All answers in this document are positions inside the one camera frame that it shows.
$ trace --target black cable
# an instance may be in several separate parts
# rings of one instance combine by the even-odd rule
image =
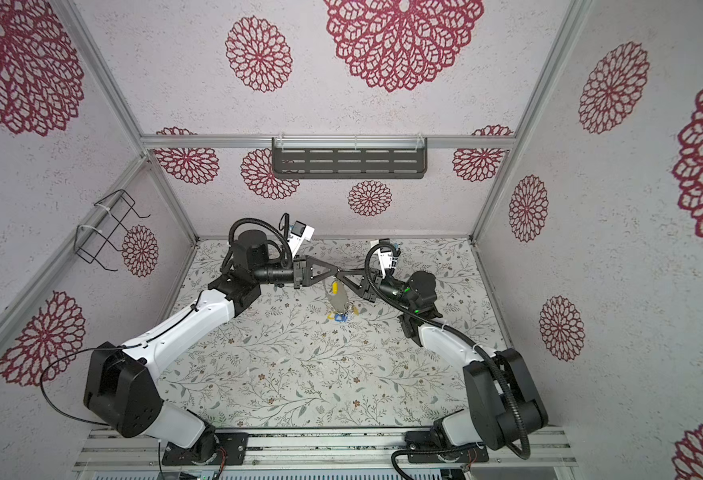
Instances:
[[[164,480],[164,472],[162,471],[162,442],[157,442],[157,463],[159,464],[159,475],[162,475],[162,480]]]
[[[199,309],[197,308],[197,303],[199,303],[199,299],[200,299],[200,297],[202,297],[202,292],[199,292],[199,296],[197,296],[197,301],[196,301],[193,305],[191,305],[191,310],[189,310],[188,312],[186,312],[186,314],[181,317],[181,320],[179,320],[179,321],[173,323],[171,326],[167,327],[167,328],[164,330],[164,332],[159,333],[158,335],[154,335],[152,338],[146,340],[146,342],[148,343],[148,342],[151,342],[151,341],[153,341],[153,340],[157,340],[160,336],[164,335],[165,333],[169,332],[170,330],[172,330],[172,329],[174,329],[176,326],[178,326],[178,324],[179,324],[180,322],[186,320],[186,317],[189,316],[189,315],[191,315],[192,312],[199,312]]]
[[[287,212],[284,212],[282,214],[282,217],[279,219],[279,223],[277,224],[277,228],[282,230],[284,232],[284,239],[287,240],[290,238],[290,214]]]
[[[270,258],[270,259],[268,259],[268,262],[270,264],[274,264],[276,262],[279,262],[280,258],[282,258],[282,249],[279,246],[279,244],[277,242],[273,241],[272,239],[266,240],[266,243],[273,246],[279,252],[279,256],[277,258],[275,258],[275,259]]]
[[[370,268],[370,261],[373,257],[373,254],[380,250],[383,247],[388,247],[391,249],[392,252],[395,252],[397,249],[394,245],[389,244],[387,242],[381,242],[378,245],[373,246],[370,248],[370,250],[367,252],[367,255],[365,256],[365,276],[368,279],[372,279],[372,273],[371,273],[371,268]],[[385,303],[388,303],[390,306],[393,306],[395,309],[399,310],[400,312],[406,313],[407,315],[413,317],[415,320],[422,321],[424,323],[428,323],[429,325],[439,327],[440,329],[450,332],[453,335],[457,336],[459,339],[464,341],[468,345],[472,345],[472,350],[474,352],[477,352],[481,357],[482,360],[487,364],[487,368],[491,370],[491,375],[493,376],[493,379],[498,381],[498,384],[500,385],[501,390],[503,390],[503,395],[506,397],[506,400],[509,402],[509,408],[511,409],[511,414],[514,417],[514,424],[517,426],[517,432],[519,433],[519,442],[522,444],[522,448],[518,448],[516,445],[514,445],[513,442],[509,442],[507,444],[507,447],[514,452],[514,455],[520,457],[522,460],[527,460],[530,458],[530,441],[529,438],[527,437],[527,430],[525,429],[525,424],[522,421],[522,416],[519,414],[519,406],[517,405],[517,399],[514,398],[514,395],[511,391],[511,387],[509,387],[509,382],[506,380],[506,378],[503,376],[503,373],[500,371],[498,368],[498,365],[493,361],[490,355],[485,352],[485,350],[482,347],[478,347],[477,343],[471,340],[469,336],[467,336],[465,333],[456,330],[452,328],[452,326],[449,326],[445,323],[438,322],[435,320],[431,319],[426,319],[423,318],[420,315],[417,315],[416,313],[410,312],[409,310],[405,309],[403,306],[400,306],[398,303],[393,302],[392,300],[389,300],[384,293],[381,292],[381,289],[378,288],[378,285],[375,282],[370,282],[370,286],[372,289],[375,291],[375,293],[378,295],[381,300],[383,300]]]
[[[231,228],[228,229],[228,252],[226,252],[226,257],[223,259],[223,264],[221,265],[221,272],[225,274],[228,272],[228,269],[231,268],[231,264],[229,263],[231,260],[231,245],[234,244],[234,234],[236,234],[237,229],[245,224],[253,224],[253,225],[258,225],[262,226],[266,230],[270,231],[272,234],[274,234],[282,244],[282,255],[281,255],[281,265],[283,268],[290,268],[293,266],[293,256],[290,254],[290,245],[288,244],[288,239],[285,235],[283,235],[279,230],[274,228],[273,225],[271,225],[268,222],[264,222],[263,220],[260,220],[258,218],[240,218],[239,220],[235,221],[232,225]]]
[[[404,480],[415,480],[410,475],[407,475],[404,472],[404,470],[397,464],[397,457],[400,457],[403,455],[441,455],[443,453],[465,452],[466,450],[471,450],[472,448],[476,448],[476,447],[477,447],[476,443],[471,443],[471,444],[460,446],[460,447],[438,448],[438,449],[434,449],[434,450],[396,450],[394,453],[391,454],[391,466],[393,466],[395,468],[397,473],[402,478],[404,478]]]
[[[202,298],[202,292],[199,292],[199,295],[197,295],[197,301],[194,302],[192,305],[190,305],[190,306],[191,306],[191,309],[190,309],[188,312],[186,312],[185,315],[183,315],[183,317],[181,318],[181,320],[179,320],[179,321],[173,323],[171,326],[169,326],[168,328],[166,328],[162,333],[159,333],[158,335],[154,335],[152,338],[146,340],[145,342],[148,343],[148,342],[151,342],[151,341],[153,341],[153,340],[157,340],[160,336],[162,336],[162,335],[164,335],[165,333],[169,332],[170,330],[174,329],[180,322],[186,320],[186,317],[188,317],[188,316],[191,314],[191,312],[199,312],[199,308],[197,308],[197,305],[199,304],[199,299]],[[45,397],[45,401],[50,405],[50,407],[52,407],[53,410],[55,410],[56,412],[60,413],[60,414],[63,415],[64,417],[68,417],[68,418],[71,418],[71,419],[73,419],[73,420],[79,420],[80,422],[89,423],[89,424],[91,424],[91,425],[106,426],[106,427],[110,426],[108,423],[94,422],[93,420],[86,420],[86,419],[84,419],[84,418],[79,418],[79,417],[75,417],[75,416],[73,416],[73,415],[69,415],[68,413],[66,413],[66,412],[64,412],[63,410],[61,410],[60,408],[58,408],[54,403],[52,403],[52,400],[50,400],[50,398],[47,396],[47,392],[45,392],[45,386],[44,386],[45,375],[47,375],[47,372],[48,372],[51,368],[53,368],[54,366],[58,365],[58,364],[59,364],[60,362],[62,362],[63,360],[66,360],[66,359],[71,358],[71,357],[75,357],[75,356],[79,355],[80,353],[85,353],[85,352],[103,352],[103,351],[107,351],[107,350],[108,350],[108,351],[114,351],[114,352],[116,352],[116,351],[119,351],[119,350],[134,349],[134,348],[139,347],[139,346],[142,346],[142,345],[143,345],[143,343],[139,343],[138,345],[131,345],[131,346],[115,346],[115,347],[109,347],[109,348],[93,347],[93,348],[88,348],[88,349],[82,349],[82,350],[79,350],[79,351],[77,351],[77,352],[69,353],[68,355],[64,355],[64,356],[60,357],[59,359],[57,359],[57,360],[53,361],[52,363],[50,363],[44,370],[42,370],[42,374],[41,374],[40,377],[39,377],[39,389],[42,390],[42,396]]]
[[[55,410],[56,412],[60,413],[60,414],[63,415],[64,417],[72,418],[72,419],[74,419],[74,420],[79,420],[80,422],[89,423],[89,424],[91,424],[91,425],[106,426],[106,427],[110,426],[108,423],[94,422],[93,420],[85,420],[84,418],[79,418],[79,417],[75,417],[75,416],[73,416],[73,415],[69,415],[68,413],[64,412],[64,411],[61,410],[60,408],[56,407],[55,404],[52,403],[52,400],[50,400],[50,398],[47,396],[47,392],[45,392],[44,379],[45,379],[45,376],[47,375],[47,372],[48,372],[51,368],[53,368],[54,366],[58,365],[58,363],[62,362],[63,360],[66,360],[66,359],[68,359],[68,358],[77,356],[77,355],[79,355],[80,353],[84,353],[84,352],[102,352],[102,351],[105,351],[105,350],[109,350],[109,351],[127,350],[127,349],[134,349],[136,346],[141,346],[141,345],[138,344],[138,345],[131,345],[131,346],[115,346],[115,347],[109,347],[109,348],[98,348],[98,347],[94,347],[94,348],[79,350],[78,352],[69,353],[68,355],[62,356],[61,358],[59,358],[59,359],[55,360],[54,362],[50,363],[50,364],[47,366],[47,368],[45,368],[44,370],[42,370],[42,375],[39,377],[39,389],[42,390],[42,396],[45,397],[45,401],[47,401],[47,403],[49,403],[50,407],[52,407],[53,410]]]

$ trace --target mounting plate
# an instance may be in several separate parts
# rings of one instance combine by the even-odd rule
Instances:
[[[274,176],[289,179],[423,178],[427,140],[423,148],[281,148],[271,139]]]
[[[407,444],[407,447],[412,449],[414,452],[417,452],[418,450],[436,450],[440,448],[432,441],[430,432],[405,432],[404,441]],[[489,460],[487,448],[484,445],[480,445],[473,450],[461,452],[456,458],[444,458],[439,455],[408,455],[407,461],[410,463],[468,463],[469,452],[471,452],[472,463],[487,463]]]
[[[218,445],[223,448],[228,456],[226,457],[226,465],[237,466],[244,462],[244,454],[248,449],[247,433],[215,433],[218,437]],[[168,445],[169,450],[164,450],[162,456],[162,464],[168,467],[194,465],[187,457],[190,456],[186,448]],[[221,462],[221,458],[216,455],[212,463]]]

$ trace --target floral tablecloth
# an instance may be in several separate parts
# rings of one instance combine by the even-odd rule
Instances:
[[[444,320],[505,348],[468,240],[394,241],[403,248],[397,278],[432,272]],[[302,253],[353,269],[369,248],[367,240],[316,240]],[[199,245],[176,310],[218,275],[226,250],[225,241]],[[160,393],[221,427],[420,426],[466,405],[463,374],[406,340],[394,309],[349,292],[359,314],[328,316],[330,284],[262,286],[250,309],[162,374]]]

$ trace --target robotic arm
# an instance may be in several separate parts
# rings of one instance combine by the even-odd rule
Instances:
[[[247,223],[277,234],[281,248],[260,230],[247,230],[234,238],[236,228]],[[547,424],[546,410],[519,353],[512,349],[482,350],[461,332],[435,321],[442,317],[434,305],[436,279],[419,270],[405,281],[397,280],[398,247],[382,240],[368,252],[364,269],[339,271],[337,266],[312,256],[297,255],[300,244],[310,239],[314,229],[299,222],[290,229],[289,217],[285,223],[283,233],[261,220],[239,220],[229,232],[231,247],[222,275],[199,293],[192,305],[125,342],[125,346],[109,342],[101,345],[102,350],[95,351],[90,361],[85,406],[122,436],[148,435],[167,440],[184,449],[184,457],[193,463],[212,462],[218,441],[215,428],[163,400],[155,386],[159,376],[204,335],[250,307],[260,296],[260,284],[293,283],[297,289],[337,276],[360,298],[370,302],[380,298],[400,310],[405,337],[463,370],[469,408],[435,422],[431,429],[433,445],[455,448],[484,442],[491,449],[512,448],[512,442],[522,438],[524,447],[527,433]],[[279,258],[269,258],[270,244],[279,250]],[[370,268],[375,252],[381,263],[380,273]],[[316,273],[317,266],[325,271]],[[361,282],[355,283],[352,276],[361,276]]]

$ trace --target wall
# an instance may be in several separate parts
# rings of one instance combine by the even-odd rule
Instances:
[[[147,134],[505,135],[568,4],[77,3]],[[430,150],[423,180],[355,187],[276,180],[269,155],[158,153],[195,228],[210,236],[239,217],[276,222],[283,211],[326,236],[467,235],[503,156]]]
[[[596,3],[484,232],[587,478],[703,478],[703,2]]]
[[[135,156],[49,7],[20,5],[0,5],[0,313]],[[28,48],[19,20],[50,38]]]
[[[429,150],[423,180],[277,180],[270,172],[270,150],[211,151],[219,166],[211,182],[194,184],[168,175],[199,235],[226,236],[243,216],[277,225],[283,212],[329,238],[467,235],[492,186],[490,180],[459,178],[452,168],[453,150]],[[201,152],[164,150],[158,160],[167,166],[173,156],[201,158]],[[503,152],[494,152],[500,163]]]
[[[92,426],[64,418],[45,403],[38,388],[42,368],[80,348],[119,344],[146,331],[163,314],[164,299],[174,294],[188,241],[148,173],[126,190],[141,215],[151,214],[144,219],[129,214],[125,225],[133,233],[120,229],[114,235],[116,245],[132,253],[125,259],[107,247],[98,255],[116,272],[75,258],[1,354],[0,478],[63,478]],[[103,228],[113,225],[107,221]],[[99,245],[93,236],[86,248]],[[64,412],[98,420],[82,404],[88,362],[89,354],[81,355],[46,380],[45,388]]]
[[[77,2],[142,130],[196,134],[515,128],[569,2],[364,4]]]
[[[135,153],[49,5],[0,2],[0,313]],[[146,274],[135,268],[136,255],[151,264],[154,246],[145,230],[147,244],[128,242],[127,263],[105,252],[119,272],[72,260],[48,293],[51,303],[39,305],[49,315],[30,315],[18,326],[0,353],[1,478],[61,478],[88,431],[44,404],[34,385],[41,366],[80,346],[145,331],[161,315],[164,301],[157,299],[172,294],[187,240],[146,174],[128,189],[142,214],[152,215],[140,221],[158,242],[158,264],[148,276],[128,270],[129,264]],[[116,236],[119,245],[124,236]],[[85,370],[77,360],[49,382],[65,411],[83,415]]]

